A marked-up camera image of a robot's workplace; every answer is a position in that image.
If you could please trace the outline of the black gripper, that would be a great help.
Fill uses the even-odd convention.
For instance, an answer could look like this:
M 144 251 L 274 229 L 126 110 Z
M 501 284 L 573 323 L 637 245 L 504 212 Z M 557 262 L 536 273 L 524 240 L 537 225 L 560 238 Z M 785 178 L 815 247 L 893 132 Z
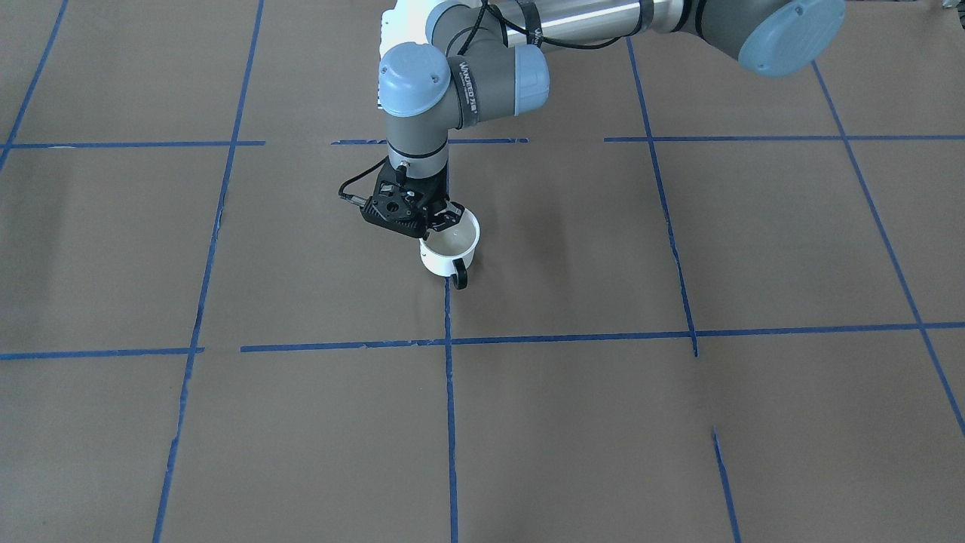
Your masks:
M 465 207 L 449 199 L 449 168 L 427 178 L 408 176 L 384 158 L 371 197 L 360 207 L 360 216 L 377 227 L 410 238 L 427 240 L 461 222 Z

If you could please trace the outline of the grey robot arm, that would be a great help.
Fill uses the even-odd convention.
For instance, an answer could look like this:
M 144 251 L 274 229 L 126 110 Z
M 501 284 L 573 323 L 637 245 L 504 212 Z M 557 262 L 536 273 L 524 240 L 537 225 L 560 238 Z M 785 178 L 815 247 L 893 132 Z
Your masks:
M 425 238 L 462 221 L 447 192 L 449 133 L 541 108 L 551 51 L 598 51 L 647 31 L 695 35 L 747 71 L 785 77 L 827 48 L 842 1 L 397 1 L 380 20 L 377 106 L 388 154 L 366 222 Z

